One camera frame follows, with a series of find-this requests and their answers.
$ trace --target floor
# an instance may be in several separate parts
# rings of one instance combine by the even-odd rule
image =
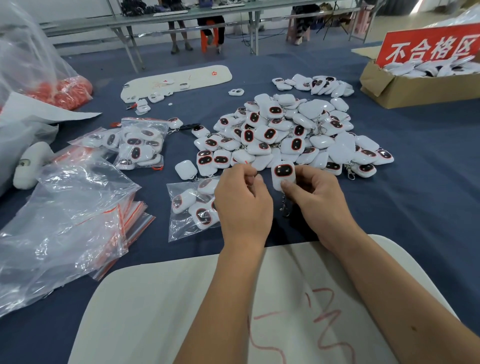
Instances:
[[[367,37],[366,43],[381,41],[389,31],[420,28],[425,25],[448,18],[448,15],[423,12],[410,16],[380,16],[375,19],[372,30]],[[300,46],[294,46],[285,41],[286,29],[271,29],[260,33],[260,54],[292,53],[298,51],[332,50],[334,48],[362,46],[362,41],[352,39],[348,41],[348,35],[342,28],[330,28],[325,35],[325,29],[311,32],[310,42],[303,42]],[[171,43],[159,43],[139,47],[147,70],[161,70],[168,72],[179,66],[193,66],[217,59],[226,59],[245,56],[250,53],[247,46],[249,36],[227,35],[223,52],[218,55],[214,49],[209,49],[206,54],[200,51],[200,40],[191,41],[194,51],[188,52],[183,48],[183,42],[179,42],[180,53],[170,54]],[[81,75],[87,77],[96,88],[106,85],[112,78],[119,75],[131,74],[135,76],[130,60],[125,49],[114,49],[103,52],[86,53],[64,57],[66,61]]]

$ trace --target red handwriting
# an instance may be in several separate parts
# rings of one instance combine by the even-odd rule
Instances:
[[[342,314],[342,310],[332,310],[330,312],[328,312],[328,309],[330,308],[330,305],[333,303],[333,300],[335,298],[335,292],[333,291],[333,289],[331,288],[328,288],[328,287],[325,287],[325,288],[317,288],[317,289],[314,289],[313,290],[314,293],[319,293],[319,292],[329,292],[331,294],[330,296],[330,300],[328,301],[325,309],[323,310],[323,312],[316,318],[313,320],[314,323],[319,323],[321,321],[323,321],[324,319],[328,319],[328,318],[332,318],[329,322],[328,322],[328,325],[327,327],[322,331],[322,333],[320,334],[320,337],[317,341],[317,346],[318,346],[318,349],[320,350],[328,350],[328,349],[332,349],[332,348],[335,348],[335,347],[346,347],[348,349],[350,349],[351,351],[351,354],[352,354],[352,364],[356,364],[357,360],[356,360],[356,355],[355,355],[355,349],[353,349],[353,347],[348,343],[348,342],[344,342],[344,341],[341,341],[341,342],[336,342],[334,344],[330,344],[330,345],[323,345],[323,340],[325,338],[325,335],[327,333],[327,330],[333,325],[333,323],[340,317],[340,315]],[[307,297],[307,300],[308,300],[308,307],[309,308],[312,308],[312,302],[310,300],[310,296],[308,295],[307,292],[305,292],[305,296]],[[259,315],[259,316],[254,316],[253,319],[254,320],[259,320],[261,318],[264,318],[264,317],[268,317],[268,316],[272,316],[272,315],[277,315],[277,314],[281,314],[283,313],[283,311],[274,311],[274,312],[269,312],[267,314],[263,314],[263,315]],[[249,333],[249,337],[250,337],[250,342],[252,343],[252,345],[257,348],[257,349],[260,349],[260,350],[269,350],[269,351],[275,351],[275,352],[278,352],[281,357],[282,357],[282,364],[287,364],[287,359],[285,357],[285,353],[283,352],[283,350],[281,350],[280,348],[276,348],[276,347],[273,347],[273,346],[259,346],[257,344],[255,344],[255,342],[253,341],[253,337],[252,337],[252,331],[250,329],[250,318],[248,317],[247,318],[247,328],[248,328],[248,333]]]

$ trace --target blue table surface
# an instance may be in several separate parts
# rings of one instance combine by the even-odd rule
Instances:
[[[201,123],[211,130],[218,118],[233,112],[260,93],[278,93],[275,77],[333,75],[351,83],[355,93],[346,98],[354,131],[365,134],[390,151],[395,162],[378,167],[370,179],[339,177],[351,212],[367,233],[386,236],[406,251],[427,272],[460,320],[480,334],[480,244],[477,218],[480,200],[479,100],[428,106],[383,109],[360,92],[359,77],[367,59],[348,49],[313,53],[242,57],[221,61],[229,67],[233,80],[212,87],[175,93],[146,115],[167,119],[179,117],[185,124]],[[149,76],[158,72],[146,72]],[[123,77],[97,92],[82,111],[102,111],[93,120],[66,122],[54,151],[99,126],[135,116],[125,111],[120,99]],[[242,97],[228,91],[243,88]],[[300,98],[310,94],[293,89]],[[223,242],[220,229],[168,243],[170,200],[166,183],[180,182],[174,166],[194,160],[196,148],[190,131],[169,135],[164,147],[162,171],[126,171],[142,186],[138,200],[148,204],[156,220],[113,267],[162,262],[217,254]],[[298,210],[290,218],[278,211],[280,193],[271,186],[270,170],[262,172],[274,198],[275,216],[267,245],[316,240]],[[7,192],[0,198],[0,227],[25,203],[30,191]],[[0,363],[67,363],[82,315],[98,283],[89,277],[77,279],[55,290],[47,298],[0,319]]]

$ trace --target white keyboard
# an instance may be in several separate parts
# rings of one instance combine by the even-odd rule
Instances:
[[[212,9],[224,9],[224,8],[235,8],[237,6],[245,6],[244,3],[240,2],[238,4],[229,4],[229,5],[213,5]]]
[[[166,16],[166,15],[178,15],[178,14],[186,14],[188,10],[178,10],[176,12],[156,12],[153,16]]]

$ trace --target red sign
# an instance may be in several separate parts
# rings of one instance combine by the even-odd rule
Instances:
[[[387,33],[375,63],[383,67],[392,62],[462,58],[479,49],[479,23],[400,30]]]

